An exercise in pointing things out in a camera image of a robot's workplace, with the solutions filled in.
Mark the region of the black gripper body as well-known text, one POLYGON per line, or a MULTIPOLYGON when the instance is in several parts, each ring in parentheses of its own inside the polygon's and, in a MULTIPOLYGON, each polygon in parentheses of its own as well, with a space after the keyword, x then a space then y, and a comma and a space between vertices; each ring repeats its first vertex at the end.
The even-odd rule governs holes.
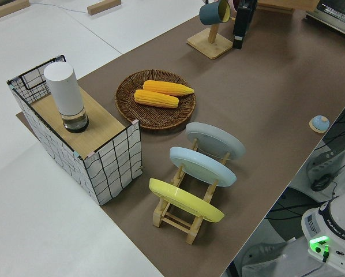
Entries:
POLYGON ((235 10, 234 36, 245 36, 249 29, 254 12, 257 7, 257 0, 233 1, 235 10))

